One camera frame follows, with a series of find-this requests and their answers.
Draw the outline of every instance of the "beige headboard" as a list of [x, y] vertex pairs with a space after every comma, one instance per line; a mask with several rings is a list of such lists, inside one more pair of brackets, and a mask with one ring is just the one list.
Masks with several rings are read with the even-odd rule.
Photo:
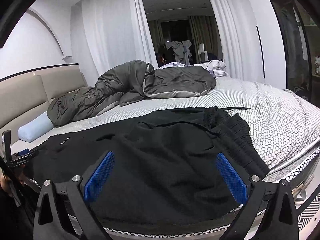
[[11, 130], [11, 143], [18, 141], [18, 129], [44, 113], [54, 98], [85, 86], [78, 64], [46, 67], [1, 81], [0, 135]]

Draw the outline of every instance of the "light blue pillow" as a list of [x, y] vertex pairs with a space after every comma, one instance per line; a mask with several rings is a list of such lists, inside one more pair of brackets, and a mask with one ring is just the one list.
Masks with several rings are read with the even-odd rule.
[[54, 128], [54, 125], [47, 116], [47, 112], [44, 112], [36, 119], [20, 127], [18, 137], [22, 141], [32, 142], [49, 132], [52, 128]]

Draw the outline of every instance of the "dark gray comforter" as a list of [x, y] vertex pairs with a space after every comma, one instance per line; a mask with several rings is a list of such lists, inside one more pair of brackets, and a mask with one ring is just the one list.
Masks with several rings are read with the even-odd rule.
[[90, 118], [113, 108], [148, 98], [186, 98], [206, 95], [215, 78], [201, 66], [154, 69], [134, 60], [116, 66], [98, 78], [95, 87], [83, 87], [54, 99], [47, 115], [56, 126]]

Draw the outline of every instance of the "metal screw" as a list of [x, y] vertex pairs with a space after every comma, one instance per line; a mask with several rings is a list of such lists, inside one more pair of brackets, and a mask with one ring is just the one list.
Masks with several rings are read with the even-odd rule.
[[251, 179], [254, 181], [254, 182], [258, 182], [260, 180], [260, 178], [257, 176], [257, 175], [253, 175], [251, 177]]
[[77, 181], [80, 180], [80, 176], [79, 176], [79, 175], [73, 176], [72, 180], [73, 180], [74, 182], [77, 182]]
[[43, 185], [48, 186], [51, 183], [51, 181], [49, 179], [45, 180]]
[[289, 183], [286, 179], [281, 179], [281, 183], [285, 186], [289, 185]]

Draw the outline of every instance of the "mesh patterned mattress cover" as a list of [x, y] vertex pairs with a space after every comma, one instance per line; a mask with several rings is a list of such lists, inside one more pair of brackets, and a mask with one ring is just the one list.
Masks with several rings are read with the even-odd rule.
[[[205, 96], [145, 99], [126, 106], [116, 106], [102, 115], [53, 128], [31, 143], [19, 140], [12, 145], [12, 152], [32, 149], [56, 134], [77, 132], [109, 122], [142, 116], [155, 110], [199, 106], [250, 108], [228, 112], [230, 115], [238, 113], [248, 123], [253, 146], [271, 170], [301, 154], [320, 134], [320, 109], [293, 92], [260, 83], [219, 77], [216, 87]], [[286, 174], [306, 158], [308, 156], [302, 157], [300, 162], [292, 163]], [[283, 175], [273, 176], [269, 181], [277, 181]]]

